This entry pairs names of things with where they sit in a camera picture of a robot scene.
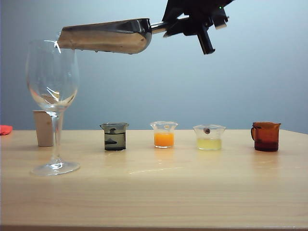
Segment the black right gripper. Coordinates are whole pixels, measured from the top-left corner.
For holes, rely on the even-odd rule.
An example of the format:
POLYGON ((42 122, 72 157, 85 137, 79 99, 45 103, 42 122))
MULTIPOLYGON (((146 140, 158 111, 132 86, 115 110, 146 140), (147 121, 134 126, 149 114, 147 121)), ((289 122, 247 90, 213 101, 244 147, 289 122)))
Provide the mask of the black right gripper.
POLYGON ((211 26, 215 29, 227 26, 229 17, 224 7, 231 2, 231 0, 168 0, 162 18, 163 22, 168 22, 163 37, 180 33, 185 36, 196 35, 203 53, 213 53, 215 49, 207 31, 211 26), (188 17, 178 19, 181 15, 188 17))

